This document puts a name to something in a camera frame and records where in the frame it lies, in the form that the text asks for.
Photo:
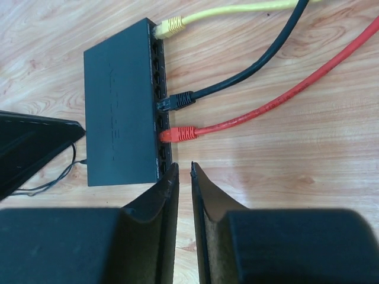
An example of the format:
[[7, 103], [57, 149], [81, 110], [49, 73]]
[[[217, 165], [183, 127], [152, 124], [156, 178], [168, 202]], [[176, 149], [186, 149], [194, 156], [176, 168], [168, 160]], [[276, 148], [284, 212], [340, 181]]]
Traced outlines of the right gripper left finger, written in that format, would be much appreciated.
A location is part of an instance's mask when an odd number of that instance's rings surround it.
[[2, 283], [172, 283], [179, 170], [121, 208], [1, 211]]

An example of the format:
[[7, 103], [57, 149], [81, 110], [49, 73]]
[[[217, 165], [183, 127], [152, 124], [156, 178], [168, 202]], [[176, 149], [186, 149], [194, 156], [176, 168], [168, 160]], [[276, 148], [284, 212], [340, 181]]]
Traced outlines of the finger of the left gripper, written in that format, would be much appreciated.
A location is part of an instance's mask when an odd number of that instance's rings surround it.
[[1, 111], [1, 199], [84, 135], [77, 121]]

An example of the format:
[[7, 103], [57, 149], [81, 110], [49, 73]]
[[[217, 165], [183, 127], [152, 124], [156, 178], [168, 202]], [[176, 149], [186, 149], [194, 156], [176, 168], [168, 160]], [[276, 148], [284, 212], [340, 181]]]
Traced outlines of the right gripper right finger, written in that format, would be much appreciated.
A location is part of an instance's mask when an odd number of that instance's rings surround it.
[[201, 283], [377, 283], [378, 241], [343, 208], [250, 209], [191, 166]]

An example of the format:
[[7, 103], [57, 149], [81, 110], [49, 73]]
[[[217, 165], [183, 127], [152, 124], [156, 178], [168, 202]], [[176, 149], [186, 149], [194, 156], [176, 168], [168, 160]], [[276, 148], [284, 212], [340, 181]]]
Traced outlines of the black network switch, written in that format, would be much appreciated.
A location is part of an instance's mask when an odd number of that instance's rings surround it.
[[155, 183], [172, 164], [162, 40], [144, 18], [83, 54], [89, 186]]

